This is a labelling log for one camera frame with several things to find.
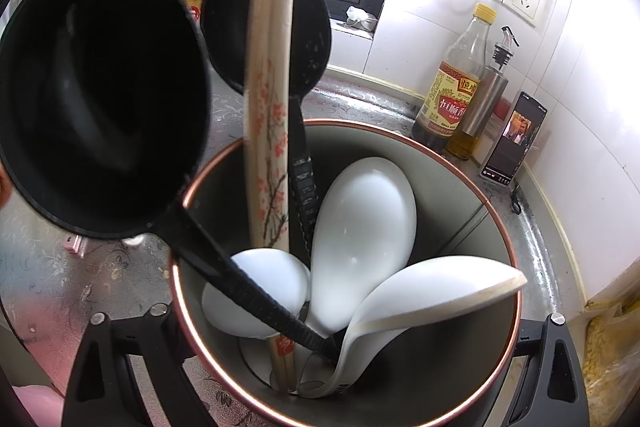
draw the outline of black soup ladle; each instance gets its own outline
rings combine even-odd
[[[200,27],[220,77],[244,93],[244,60],[250,0],[203,0]],[[306,145],[300,104],[318,83],[331,52],[331,26],[324,0],[293,0],[289,64],[289,180],[306,253],[311,255],[319,200]]]
[[[335,359],[182,206],[209,131],[210,87],[181,0],[23,0],[0,41],[0,157],[62,229],[162,237],[255,317]]]

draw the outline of soy sauce bottle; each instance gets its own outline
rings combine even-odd
[[[441,153],[478,87],[484,71],[486,39],[495,11],[478,3],[464,33],[444,54],[427,98],[418,112],[411,137]]]

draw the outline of copper rim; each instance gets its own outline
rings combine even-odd
[[[460,171],[456,166],[448,162],[442,156],[434,153],[432,150],[427,149],[420,145],[418,142],[411,140],[410,138],[401,136],[394,132],[388,131],[386,129],[382,129],[380,127],[376,127],[374,125],[360,123],[350,120],[332,120],[329,118],[316,118],[311,120],[305,120],[306,125],[331,125],[331,126],[341,126],[341,127],[351,127],[361,130],[366,130],[370,132],[374,132],[376,134],[380,134],[382,136],[386,136],[388,138],[392,138],[394,140],[398,140],[414,149],[426,154],[431,159],[435,160],[437,163],[442,165],[443,167],[449,169],[450,172],[455,174],[467,187],[469,187],[473,193],[478,197],[478,199],[484,204],[486,209],[491,214],[491,217],[494,218],[495,224],[498,226],[498,230],[500,231],[500,235],[502,236],[502,240],[504,241],[505,246],[507,247],[507,252],[509,254],[509,260],[511,261],[511,265],[514,267],[518,267],[518,261],[516,260],[515,252],[513,250],[513,245],[511,243],[511,239],[507,234],[507,230],[504,226],[504,223],[498,216],[497,211],[494,207],[489,203],[489,199],[482,193],[482,191],[478,188],[478,186],[471,181],[464,172]],[[182,200],[182,204],[185,207],[189,207],[191,201],[198,191],[200,184],[202,181],[209,175],[209,173],[220,163],[222,162],[227,155],[233,152],[235,149],[242,145],[242,139],[238,139],[232,144],[225,147],[218,155],[215,156],[207,165],[196,175],[193,183],[187,190],[184,199]],[[272,421],[278,422],[281,425],[292,426],[292,427],[312,427],[308,424],[300,423],[293,418],[290,418],[286,415],[279,413],[278,411],[272,409],[267,404],[259,401],[255,397],[253,397],[250,393],[248,393],[244,388],[242,388],[238,383],[229,375],[224,368],[220,365],[220,363],[216,360],[216,357],[207,349],[206,344],[200,337],[200,334],[195,328],[193,321],[191,320],[191,316],[186,306],[186,302],[184,299],[184,293],[182,291],[182,284],[180,281],[180,266],[178,263],[178,259],[173,255],[172,252],[169,253],[169,266],[170,270],[170,285],[171,292],[174,298],[174,303],[177,303],[177,306],[174,305],[175,312],[178,316],[178,320],[180,325],[182,326],[182,330],[185,332],[188,342],[193,348],[194,352],[196,352],[202,360],[202,362],[208,367],[208,369],[212,372],[212,374],[216,375],[221,383],[227,387],[230,391],[232,391],[244,404],[251,409],[255,410],[258,414],[266,416]],[[516,307],[513,314],[513,322],[511,324],[511,336],[507,341],[507,344],[502,351],[500,356],[500,360],[495,366],[494,370],[491,372],[489,377],[484,381],[484,383],[476,389],[476,391],[469,396],[464,402],[460,403],[457,407],[454,407],[449,412],[444,413],[439,418],[431,420],[430,422],[420,424],[416,427],[436,427],[442,426],[453,420],[458,415],[465,412],[466,409],[471,407],[472,404],[478,400],[494,383],[494,381],[498,378],[498,375],[502,372],[502,370],[506,367],[507,363],[510,361],[511,353],[516,344],[517,336],[518,336],[518,328],[520,325],[520,314],[522,311],[522,292],[518,291],[516,293]]]

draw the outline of countertop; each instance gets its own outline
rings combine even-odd
[[[212,77],[211,130],[203,164],[242,136],[242,97],[215,73]],[[302,109],[305,118],[362,121],[408,136],[418,108],[325,75]],[[507,227],[519,268],[529,280],[523,290],[523,318],[543,320],[549,313],[562,311],[548,253],[523,196],[522,213],[516,215],[509,190],[481,180],[472,161],[454,163],[490,198]],[[135,248],[119,241],[90,240],[84,259],[77,259],[63,248],[67,236],[36,215],[15,191],[0,211],[0,298],[7,319],[61,393],[93,313],[119,319],[171,301],[162,240],[146,235]],[[137,360],[140,357],[132,358],[151,420],[157,427],[167,426],[144,363]],[[187,360],[185,368],[221,427],[267,423],[230,399],[196,357]]]

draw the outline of orange label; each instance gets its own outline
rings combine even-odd
[[[417,120],[441,136],[451,136],[476,92],[478,80],[441,62]]]
[[[293,341],[283,335],[276,339],[276,345],[278,346],[279,357],[284,357],[293,351]]]

